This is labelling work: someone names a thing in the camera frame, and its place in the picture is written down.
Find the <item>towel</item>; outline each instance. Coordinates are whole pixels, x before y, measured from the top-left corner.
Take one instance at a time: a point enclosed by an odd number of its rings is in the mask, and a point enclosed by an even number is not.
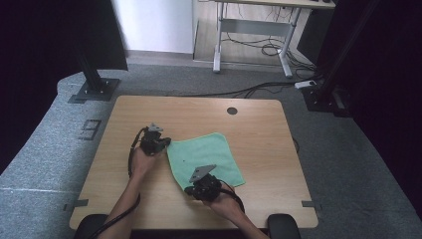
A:
[[[214,132],[183,141],[172,141],[167,154],[173,176],[182,190],[193,185],[189,179],[196,167],[210,164],[217,165],[210,174],[229,185],[239,186],[245,183],[229,143],[221,133]]]

